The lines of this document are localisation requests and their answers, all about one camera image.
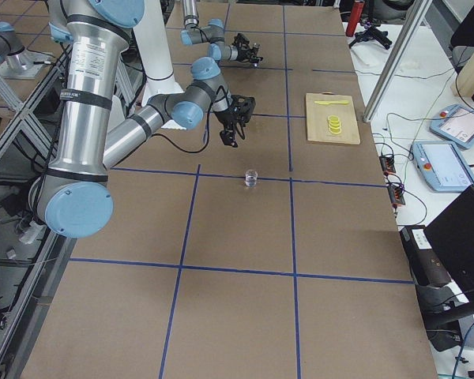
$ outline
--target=white table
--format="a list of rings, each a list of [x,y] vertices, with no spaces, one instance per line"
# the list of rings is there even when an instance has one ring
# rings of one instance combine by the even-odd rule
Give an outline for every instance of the white table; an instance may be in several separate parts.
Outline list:
[[[380,29],[388,31],[389,38],[392,41],[396,41],[401,26],[383,25]],[[356,46],[355,52],[352,51],[352,59],[359,76],[363,100],[367,103],[378,81],[377,75],[368,73],[381,73],[390,51],[386,51],[375,41],[358,43]],[[429,77],[430,75],[443,73],[451,67],[450,60],[446,57],[434,33],[427,27],[420,27],[408,47],[397,74],[413,77]],[[371,123],[373,133],[379,133],[383,136],[381,137],[375,134],[374,139],[376,142],[384,141],[393,146],[395,153],[407,155],[405,150],[393,144],[390,139],[390,128],[386,126],[387,114],[397,113],[407,118],[432,118],[436,117],[443,107],[450,104],[462,103],[451,91],[451,84],[454,82],[455,77],[456,74],[454,70],[450,70],[441,76],[432,77],[430,79],[395,77]],[[410,122],[390,115],[389,124],[391,125],[393,141],[403,145],[406,149],[410,148],[411,143],[415,140],[415,136],[416,140],[421,141],[441,140],[441,138],[428,130],[428,121],[422,124],[421,121]],[[381,151],[381,147],[381,145],[377,145],[378,152]],[[384,147],[384,152],[389,152],[389,149]],[[463,156],[469,164],[474,163],[474,147],[464,151]],[[457,197],[457,194],[434,192],[420,176],[415,164],[412,162],[406,164],[406,162],[407,159],[405,156],[396,157],[397,174],[402,179],[405,177],[405,189],[414,193],[427,205],[427,217],[423,223],[428,225]],[[424,207],[409,194],[405,194],[405,201],[406,205],[399,208],[397,224],[418,223],[424,216]],[[450,286],[453,286],[455,294],[460,292],[454,283],[450,284]],[[467,299],[462,295],[460,300],[466,301]],[[459,348],[454,347],[439,353],[432,348],[438,373],[452,373],[455,363],[454,357],[457,356],[458,351]],[[474,349],[466,347],[463,356],[469,360],[469,363],[459,364],[457,375],[467,376],[467,371],[474,370]]]

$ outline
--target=wooden board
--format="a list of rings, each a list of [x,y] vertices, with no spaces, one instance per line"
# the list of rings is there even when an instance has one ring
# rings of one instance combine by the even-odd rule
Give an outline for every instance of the wooden board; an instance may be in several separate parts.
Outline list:
[[[349,104],[318,105],[316,100],[347,100]],[[324,95],[321,93],[306,94],[307,140],[332,144],[360,144],[358,124],[356,122],[353,98],[344,95]],[[341,133],[329,131],[328,117],[336,115],[341,121]]]

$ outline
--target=blue tablet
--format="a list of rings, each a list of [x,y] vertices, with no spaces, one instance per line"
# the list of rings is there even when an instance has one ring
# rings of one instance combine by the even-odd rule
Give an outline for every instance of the blue tablet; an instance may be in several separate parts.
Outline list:
[[[412,153],[427,184],[438,192],[463,192],[474,174],[451,141],[413,142]]]
[[[474,110],[460,104],[450,105],[442,110],[441,118],[431,121],[430,130],[456,142],[461,148],[471,148],[474,145]]]

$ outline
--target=metal pole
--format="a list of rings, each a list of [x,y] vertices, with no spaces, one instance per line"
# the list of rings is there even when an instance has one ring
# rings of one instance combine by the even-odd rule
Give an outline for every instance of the metal pole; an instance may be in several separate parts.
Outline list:
[[[404,26],[402,27],[401,34],[397,38],[395,46],[386,61],[385,68],[382,70],[378,83],[372,92],[369,103],[365,108],[365,112],[363,112],[363,120],[365,122],[369,122],[378,110],[379,104],[385,96],[386,90],[393,79],[393,75],[395,75],[395,72],[401,63],[401,59],[404,56],[409,41],[414,37],[415,31],[423,21],[425,13],[427,13],[431,3],[432,0],[415,0],[412,4],[412,8],[405,19]]]

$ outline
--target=black monitor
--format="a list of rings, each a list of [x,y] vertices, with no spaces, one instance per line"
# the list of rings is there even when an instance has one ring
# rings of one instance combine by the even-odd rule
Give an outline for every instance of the black monitor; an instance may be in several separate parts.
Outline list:
[[[474,314],[474,186],[468,187],[424,230],[439,260],[469,302],[424,317],[427,328]]]

